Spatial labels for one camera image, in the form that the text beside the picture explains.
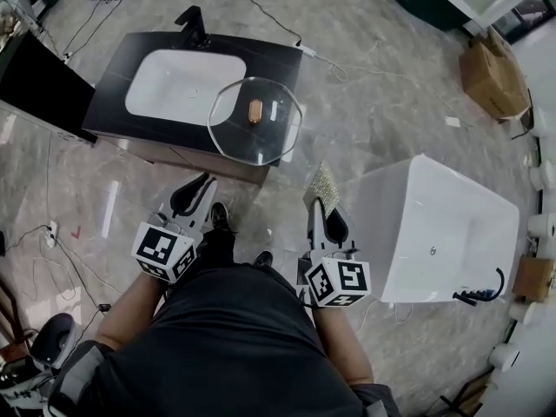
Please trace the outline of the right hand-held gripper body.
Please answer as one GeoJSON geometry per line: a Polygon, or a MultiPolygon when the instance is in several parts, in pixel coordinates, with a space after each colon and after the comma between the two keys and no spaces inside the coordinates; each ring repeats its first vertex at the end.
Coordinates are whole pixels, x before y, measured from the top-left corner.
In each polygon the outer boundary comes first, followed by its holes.
{"type": "Polygon", "coordinates": [[[309,231],[310,250],[298,259],[295,293],[307,308],[348,308],[371,295],[367,261],[358,261],[357,235],[349,232],[342,243],[323,232],[309,231]]]}

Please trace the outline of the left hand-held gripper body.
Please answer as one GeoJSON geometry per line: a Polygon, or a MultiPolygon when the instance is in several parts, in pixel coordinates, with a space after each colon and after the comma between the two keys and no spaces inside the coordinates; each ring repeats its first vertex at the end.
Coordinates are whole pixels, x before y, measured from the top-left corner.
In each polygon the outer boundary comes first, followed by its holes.
{"type": "Polygon", "coordinates": [[[204,222],[203,194],[195,196],[180,214],[171,208],[170,196],[165,193],[158,198],[149,219],[140,223],[131,255],[143,272],[175,284],[197,256],[204,222]]]}

